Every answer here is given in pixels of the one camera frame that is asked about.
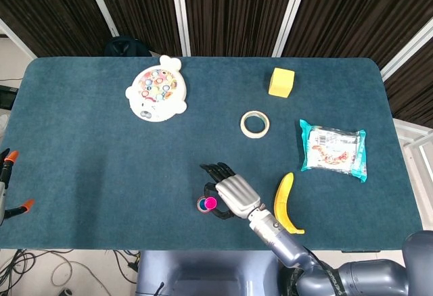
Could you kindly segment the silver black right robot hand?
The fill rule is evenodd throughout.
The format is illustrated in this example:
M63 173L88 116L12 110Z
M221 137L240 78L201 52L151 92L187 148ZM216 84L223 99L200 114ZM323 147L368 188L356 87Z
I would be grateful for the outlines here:
M221 220L233 217L246 219L250 213L262 205L258 193L227 164L219 162L217 164L201 164L200 167L214 181L204 185L204 197L206 199L214 197L212 195L214 193L228 207L228 210L224 212L218 208L211 209L210 213L217 218Z

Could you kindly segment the black orange-tipped left robot hand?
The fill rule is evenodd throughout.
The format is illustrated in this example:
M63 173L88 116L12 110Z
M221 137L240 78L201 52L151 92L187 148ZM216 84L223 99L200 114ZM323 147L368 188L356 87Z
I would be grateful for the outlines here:
M3 224L5 220L29 212L35 203L34 199L29 199L20 207L11 209L5 208L9 181L18 156L18 151L10 151L9 148L1 152L1 224Z

